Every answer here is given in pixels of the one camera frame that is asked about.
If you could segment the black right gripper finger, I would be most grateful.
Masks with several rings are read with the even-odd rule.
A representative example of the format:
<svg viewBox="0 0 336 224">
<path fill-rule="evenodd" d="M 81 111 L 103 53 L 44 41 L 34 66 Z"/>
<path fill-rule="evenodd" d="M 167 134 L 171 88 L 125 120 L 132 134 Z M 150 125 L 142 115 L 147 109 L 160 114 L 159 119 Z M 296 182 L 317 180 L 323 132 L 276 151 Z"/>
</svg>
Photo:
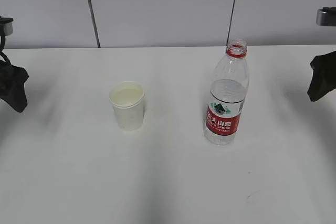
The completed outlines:
<svg viewBox="0 0 336 224">
<path fill-rule="evenodd" d="M 335 51 L 315 56 L 310 63 L 313 70 L 308 89 L 308 97 L 312 102 L 318 101 L 335 89 Z"/>
</svg>

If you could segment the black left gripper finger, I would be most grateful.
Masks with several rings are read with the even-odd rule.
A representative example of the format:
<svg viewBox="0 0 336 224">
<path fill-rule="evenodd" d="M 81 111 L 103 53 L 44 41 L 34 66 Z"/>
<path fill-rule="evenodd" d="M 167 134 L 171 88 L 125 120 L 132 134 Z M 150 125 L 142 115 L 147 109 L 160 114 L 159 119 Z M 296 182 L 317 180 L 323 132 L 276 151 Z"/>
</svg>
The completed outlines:
<svg viewBox="0 0 336 224">
<path fill-rule="evenodd" d="M 1 60 L 1 100 L 19 113 L 28 105 L 25 93 L 25 82 L 28 78 L 25 68 Z"/>
</svg>

